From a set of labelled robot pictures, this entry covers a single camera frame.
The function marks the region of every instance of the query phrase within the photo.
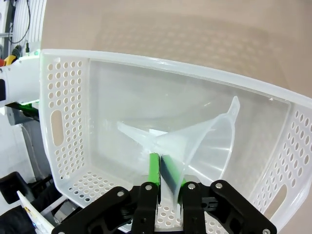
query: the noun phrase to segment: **clear plastic tray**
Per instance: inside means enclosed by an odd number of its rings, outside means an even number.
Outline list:
[[[170,133],[226,113],[234,96],[240,110],[222,179],[279,230],[307,195],[312,180],[307,97],[215,69],[72,50],[42,51],[40,85],[41,129],[56,186],[82,207],[113,186],[130,189],[148,174],[148,152],[120,132],[118,122]],[[180,225],[166,189],[157,220],[157,228]],[[224,232],[211,217],[206,221],[207,231]]]

